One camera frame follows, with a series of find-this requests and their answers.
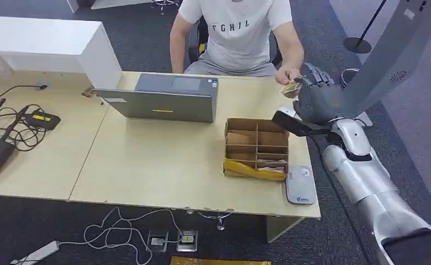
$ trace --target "desk leg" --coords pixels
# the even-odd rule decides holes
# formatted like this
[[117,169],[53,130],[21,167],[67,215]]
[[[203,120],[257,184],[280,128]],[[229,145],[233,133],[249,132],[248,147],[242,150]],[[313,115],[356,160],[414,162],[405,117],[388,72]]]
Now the desk leg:
[[298,225],[303,218],[266,216],[267,243],[273,243],[285,232]]

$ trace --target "laptop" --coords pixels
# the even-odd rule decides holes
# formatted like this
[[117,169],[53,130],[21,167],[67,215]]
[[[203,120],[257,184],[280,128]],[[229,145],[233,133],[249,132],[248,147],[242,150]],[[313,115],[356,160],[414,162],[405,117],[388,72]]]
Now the laptop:
[[133,91],[95,89],[128,118],[213,123],[218,79],[143,73]]

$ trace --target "gray carpet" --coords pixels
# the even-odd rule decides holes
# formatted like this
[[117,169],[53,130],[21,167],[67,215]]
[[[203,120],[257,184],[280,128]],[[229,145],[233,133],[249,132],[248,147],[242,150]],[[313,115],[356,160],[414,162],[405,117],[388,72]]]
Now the gray carpet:
[[[0,15],[61,19],[101,20],[112,42],[121,67],[133,71],[170,71],[168,40],[176,14],[147,4],[101,10],[80,9],[70,14],[64,0],[30,0],[12,4],[0,1]],[[295,26],[306,50],[306,61],[337,76],[346,66],[360,66],[358,58],[341,45],[344,31],[327,0],[292,1]],[[369,111],[375,126],[367,130],[372,146],[401,189],[401,194],[417,213],[431,223],[431,197],[423,184],[393,124],[381,104]],[[193,254],[157,253],[151,264],[169,264],[172,255],[214,259],[244,259],[273,264],[366,264],[357,239],[345,218],[325,173],[318,154],[309,142],[313,172],[316,178],[321,220],[306,220],[273,244],[265,244],[265,222],[260,216],[234,215],[227,219],[226,230],[216,230],[215,223],[200,216],[176,214],[183,229],[200,231],[199,250]],[[365,243],[372,264],[377,264],[370,249],[370,237],[359,224],[340,189],[342,199]],[[98,223],[111,205],[66,203],[36,199],[0,198],[0,264],[21,258],[46,243],[81,241],[83,229]],[[122,207],[127,217],[138,216],[149,209]],[[171,220],[159,213],[137,224],[146,234],[152,229],[169,229],[175,237]],[[115,240],[125,238],[117,235]],[[141,252],[140,262],[146,255]],[[129,247],[97,251],[86,246],[62,246],[60,252],[44,262],[52,264],[134,264],[134,252]]]

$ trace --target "desk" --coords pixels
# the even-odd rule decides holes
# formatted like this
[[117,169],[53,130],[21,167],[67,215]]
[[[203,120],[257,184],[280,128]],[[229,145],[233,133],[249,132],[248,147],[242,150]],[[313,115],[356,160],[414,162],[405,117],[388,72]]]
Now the desk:
[[[118,89],[134,89],[127,72]],[[282,182],[225,177],[227,118],[271,119],[281,104],[270,78],[220,77],[214,124],[127,119],[108,108],[70,200],[267,216],[272,242],[304,218],[320,218],[318,203],[294,205]],[[311,168],[304,137],[289,137],[289,163]]]
[[[12,86],[41,79],[49,80],[48,88],[16,88],[4,96],[3,107],[19,111],[35,103],[62,121],[34,150],[14,153],[0,171],[0,195],[68,200],[107,106],[100,105],[99,98],[81,96],[90,82],[78,74],[17,71],[9,80],[0,79],[0,94]],[[0,125],[12,121],[6,119],[7,124],[3,124],[0,119]]]

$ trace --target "floor socket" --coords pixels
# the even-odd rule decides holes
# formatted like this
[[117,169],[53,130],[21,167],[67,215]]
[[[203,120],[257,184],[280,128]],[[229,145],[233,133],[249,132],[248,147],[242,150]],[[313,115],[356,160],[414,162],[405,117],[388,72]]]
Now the floor socket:
[[176,251],[196,252],[198,250],[198,231],[186,230],[181,232],[183,235],[178,232],[178,238],[181,237],[181,241],[176,245]]
[[169,232],[162,230],[151,230],[147,237],[147,245],[152,252],[166,252]]

